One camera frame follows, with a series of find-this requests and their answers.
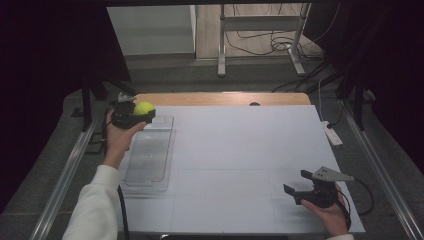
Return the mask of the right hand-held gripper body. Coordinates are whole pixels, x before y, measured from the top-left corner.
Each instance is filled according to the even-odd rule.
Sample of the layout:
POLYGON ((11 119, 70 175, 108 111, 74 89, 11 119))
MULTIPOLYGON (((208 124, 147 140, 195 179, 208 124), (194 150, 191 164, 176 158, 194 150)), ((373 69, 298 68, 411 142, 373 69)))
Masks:
POLYGON ((322 166, 312 173, 311 181, 313 183, 311 191, 295 191, 293 198, 296 204, 300 205, 302 200, 307 200, 320 208, 329 208, 338 200, 335 183, 354 181, 354 177, 322 166))

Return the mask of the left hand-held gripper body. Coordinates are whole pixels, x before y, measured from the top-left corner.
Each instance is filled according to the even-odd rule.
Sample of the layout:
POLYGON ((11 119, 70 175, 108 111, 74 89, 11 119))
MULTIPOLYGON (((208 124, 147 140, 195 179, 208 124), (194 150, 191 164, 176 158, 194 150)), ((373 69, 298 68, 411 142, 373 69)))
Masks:
POLYGON ((114 104, 113 114, 112 114, 112 124, 121 129, 130 129, 137 125, 138 122, 135 119, 135 114, 133 113, 135 97, 119 93, 117 97, 117 102, 114 104))

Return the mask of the yellow tennis ball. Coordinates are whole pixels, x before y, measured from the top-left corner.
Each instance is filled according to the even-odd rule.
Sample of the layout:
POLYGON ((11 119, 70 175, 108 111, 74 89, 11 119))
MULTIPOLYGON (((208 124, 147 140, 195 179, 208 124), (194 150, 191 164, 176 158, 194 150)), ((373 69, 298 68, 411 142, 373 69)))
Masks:
POLYGON ((150 111, 152 111, 154 109, 155 109, 155 107, 152 103, 144 101, 144 102, 138 103, 134 107, 133 113, 135 115, 145 115, 145 114, 148 114, 150 111))

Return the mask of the clear plastic tray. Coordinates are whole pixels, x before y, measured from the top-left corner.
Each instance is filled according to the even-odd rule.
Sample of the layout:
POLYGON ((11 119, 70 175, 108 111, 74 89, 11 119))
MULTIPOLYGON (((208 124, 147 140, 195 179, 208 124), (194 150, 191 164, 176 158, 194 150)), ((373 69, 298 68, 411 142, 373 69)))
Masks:
POLYGON ((166 115, 156 116, 133 137, 120 167, 125 194, 137 196, 167 190, 174 138, 174 117, 166 115))

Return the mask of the person's right hand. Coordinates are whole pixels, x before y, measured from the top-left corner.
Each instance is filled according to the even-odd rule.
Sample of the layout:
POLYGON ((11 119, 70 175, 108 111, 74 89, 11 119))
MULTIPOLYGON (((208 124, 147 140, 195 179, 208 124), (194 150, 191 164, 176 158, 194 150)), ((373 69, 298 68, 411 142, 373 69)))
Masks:
POLYGON ((301 201, 301 204, 305 208, 314 213, 322 221, 323 226, 328 232, 327 238, 350 234, 344 214, 345 203, 341 194, 341 188, 339 185, 336 188, 338 190, 338 201, 329 208, 320 208, 307 200, 301 201))

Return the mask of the person's left hand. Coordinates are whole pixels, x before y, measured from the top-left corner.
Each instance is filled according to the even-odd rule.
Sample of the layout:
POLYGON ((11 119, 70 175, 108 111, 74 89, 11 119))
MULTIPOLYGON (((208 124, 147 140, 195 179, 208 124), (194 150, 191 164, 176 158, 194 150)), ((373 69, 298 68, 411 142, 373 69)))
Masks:
POLYGON ((113 112, 107 114, 106 142, 107 151, 103 165, 118 169, 125 152, 129 149, 133 136, 144 129, 145 122, 140 122, 130 129, 120 129, 111 123, 113 112))

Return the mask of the black metal stand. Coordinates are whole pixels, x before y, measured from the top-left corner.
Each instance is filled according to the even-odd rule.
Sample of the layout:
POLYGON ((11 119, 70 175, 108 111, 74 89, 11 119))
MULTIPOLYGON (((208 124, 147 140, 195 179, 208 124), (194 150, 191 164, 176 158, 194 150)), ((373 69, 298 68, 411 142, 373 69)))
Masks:
POLYGON ((338 99, 347 99, 351 92, 354 92, 353 119, 359 129, 364 131, 364 125, 362 121, 364 104, 363 78, 359 75, 355 75, 346 71, 344 73, 343 80, 336 89, 336 97, 338 99))
POLYGON ((94 94, 97 100, 105 100, 108 97, 108 93, 104 86, 104 82, 108 82, 118 89, 123 90, 124 92, 130 95, 136 95, 137 91, 124 83, 114 80, 111 77, 105 74, 99 74, 97 77, 83 77, 81 79, 81 90, 82 90, 82 102, 83 102, 83 111, 82 116, 84 119, 82 131, 86 132, 89 128, 89 125, 92 123, 92 112, 91 112, 91 93, 94 94))

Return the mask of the white power strip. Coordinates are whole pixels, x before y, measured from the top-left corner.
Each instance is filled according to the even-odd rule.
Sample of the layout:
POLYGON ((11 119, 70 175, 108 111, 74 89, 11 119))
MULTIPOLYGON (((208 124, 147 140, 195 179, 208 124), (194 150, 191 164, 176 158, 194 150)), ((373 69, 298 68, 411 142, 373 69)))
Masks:
POLYGON ((328 121, 322 121, 321 124, 323 131, 326 134, 330 144, 332 146, 341 146, 343 144, 343 141, 340 139, 335 130, 333 128, 330 128, 330 123, 328 121))

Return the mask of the wooden table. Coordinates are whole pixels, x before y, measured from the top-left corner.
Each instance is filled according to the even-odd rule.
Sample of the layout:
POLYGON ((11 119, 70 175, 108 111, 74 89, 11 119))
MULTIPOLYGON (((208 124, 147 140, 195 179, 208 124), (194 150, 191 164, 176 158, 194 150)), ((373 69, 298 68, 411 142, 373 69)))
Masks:
POLYGON ((147 101, 155 106, 260 106, 310 105, 304 93, 206 92, 138 94, 133 102, 147 101))

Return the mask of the white table board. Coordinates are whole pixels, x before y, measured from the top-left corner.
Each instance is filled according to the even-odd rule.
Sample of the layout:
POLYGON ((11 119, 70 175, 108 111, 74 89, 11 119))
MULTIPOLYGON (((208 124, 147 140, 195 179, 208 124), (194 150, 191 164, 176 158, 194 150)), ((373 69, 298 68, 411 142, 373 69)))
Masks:
POLYGON ((160 106, 159 115, 174 117, 168 188, 125 194, 131 230, 323 233, 321 221, 283 190, 311 190, 301 170, 338 167, 314 106, 160 106))

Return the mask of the dark curtain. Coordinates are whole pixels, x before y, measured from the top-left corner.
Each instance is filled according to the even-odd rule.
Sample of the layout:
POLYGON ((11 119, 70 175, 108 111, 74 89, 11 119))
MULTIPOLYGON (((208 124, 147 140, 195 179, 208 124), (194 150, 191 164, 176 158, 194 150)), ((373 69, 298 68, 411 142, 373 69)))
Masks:
POLYGON ((83 82, 103 98, 130 75, 107 7, 90 0, 0 0, 0 213, 83 82))
POLYGON ((424 174, 424 0, 320 0, 304 35, 346 72, 338 96, 370 91, 374 114, 424 174))

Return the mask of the white cabinet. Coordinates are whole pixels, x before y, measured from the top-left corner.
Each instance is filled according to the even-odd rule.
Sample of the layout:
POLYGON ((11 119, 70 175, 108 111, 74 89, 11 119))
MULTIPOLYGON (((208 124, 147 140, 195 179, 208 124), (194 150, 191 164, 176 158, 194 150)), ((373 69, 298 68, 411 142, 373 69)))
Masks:
POLYGON ((196 51, 195 5, 108 7, 107 11, 125 56, 196 51))

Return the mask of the black floor bracket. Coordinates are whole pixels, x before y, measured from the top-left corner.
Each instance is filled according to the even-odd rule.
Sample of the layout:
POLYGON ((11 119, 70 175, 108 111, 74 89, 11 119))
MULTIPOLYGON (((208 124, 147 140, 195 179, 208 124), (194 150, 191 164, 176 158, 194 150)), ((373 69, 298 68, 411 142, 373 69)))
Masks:
POLYGON ((88 155, 104 154, 104 147, 106 146, 106 136, 102 132, 94 132, 87 144, 85 153, 88 155))

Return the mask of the aluminium floor rail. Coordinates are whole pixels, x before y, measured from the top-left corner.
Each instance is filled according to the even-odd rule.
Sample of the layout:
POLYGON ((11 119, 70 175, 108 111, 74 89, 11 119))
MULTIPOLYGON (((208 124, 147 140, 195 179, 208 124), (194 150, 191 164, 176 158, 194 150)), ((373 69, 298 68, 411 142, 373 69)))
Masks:
POLYGON ((84 131, 82 131, 64 165, 64 168, 56 182, 55 187, 30 235, 30 240, 46 240, 51 227, 60 210, 69 186, 76 173, 78 165, 85 154, 87 145, 93 135, 98 120, 93 120, 84 131))
POLYGON ((365 153, 366 159, 375 173, 381 188, 388 198, 409 240, 424 240, 424 230, 416 220, 400 191, 395 186, 394 181, 384 167, 378 152, 372 145, 366 132, 361 130, 355 122, 352 107, 348 103, 340 102, 340 104, 344 107, 343 115, 347 119, 359 145, 365 153))

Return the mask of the white metal desk frame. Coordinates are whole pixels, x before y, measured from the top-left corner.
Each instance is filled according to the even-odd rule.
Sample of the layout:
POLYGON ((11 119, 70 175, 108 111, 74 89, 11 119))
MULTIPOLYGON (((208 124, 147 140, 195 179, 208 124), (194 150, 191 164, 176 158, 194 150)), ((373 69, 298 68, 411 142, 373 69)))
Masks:
POLYGON ((294 31, 295 36, 293 42, 287 50, 293 66, 298 76, 306 74, 299 58, 298 46, 303 28, 307 19, 307 14, 310 4, 303 3, 302 9, 298 16, 226 16, 224 5, 220 5, 220 44, 218 54, 218 73, 219 77, 224 77, 226 74, 226 57, 224 35, 227 31, 294 31))

